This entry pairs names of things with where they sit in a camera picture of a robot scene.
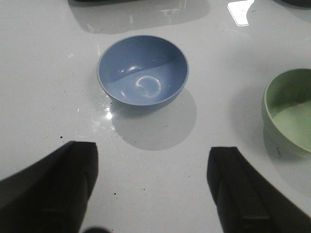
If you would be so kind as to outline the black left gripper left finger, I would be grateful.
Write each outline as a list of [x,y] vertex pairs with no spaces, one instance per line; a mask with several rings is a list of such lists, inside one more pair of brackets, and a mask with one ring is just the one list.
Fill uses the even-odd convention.
[[77,233],[99,170],[94,142],[69,141],[0,182],[2,233]]

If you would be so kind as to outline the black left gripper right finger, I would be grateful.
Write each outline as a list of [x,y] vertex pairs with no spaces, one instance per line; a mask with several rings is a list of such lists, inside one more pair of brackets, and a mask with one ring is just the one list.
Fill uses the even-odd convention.
[[225,233],[309,233],[311,218],[272,186],[237,147],[212,147],[207,183]]

